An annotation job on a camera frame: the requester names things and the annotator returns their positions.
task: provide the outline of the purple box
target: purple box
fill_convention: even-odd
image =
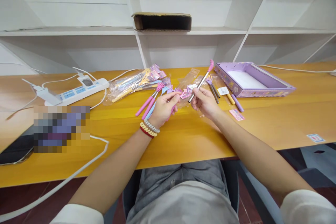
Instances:
[[[237,98],[282,97],[296,89],[253,62],[217,63],[215,72]]]

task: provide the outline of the power strip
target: power strip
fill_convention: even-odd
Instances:
[[[90,86],[83,85],[75,89],[71,89],[58,95],[58,97],[62,100],[62,102],[60,104],[57,104],[57,106],[67,106],[69,104],[82,100],[85,97],[93,95],[94,93],[102,91],[108,88],[109,86],[110,86],[109,82],[106,79],[101,78],[93,81],[92,85]],[[47,101],[45,101],[44,105],[52,106],[52,104],[50,104]]]

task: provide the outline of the silver bracelet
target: silver bracelet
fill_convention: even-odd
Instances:
[[[160,133],[160,130],[155,128],[147,119],[144,120],[144,123],[147,125],[148,128],[150,128],[155,133]]]

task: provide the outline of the lap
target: lap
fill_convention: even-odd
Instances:
[[[137,199],[127,219],[132,219],[142,208],[173,186],[190,180],[202,182],[229,197],[219,159],[143,169]]]

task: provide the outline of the white shelving unit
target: white shelving unit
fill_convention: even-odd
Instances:
[[[47,73],[336,60],[336,0],[0,0],[2,62]],[[190,32],[137,32],[134,12],[192,16]],[[36,74],[0,65],[0,74]]]

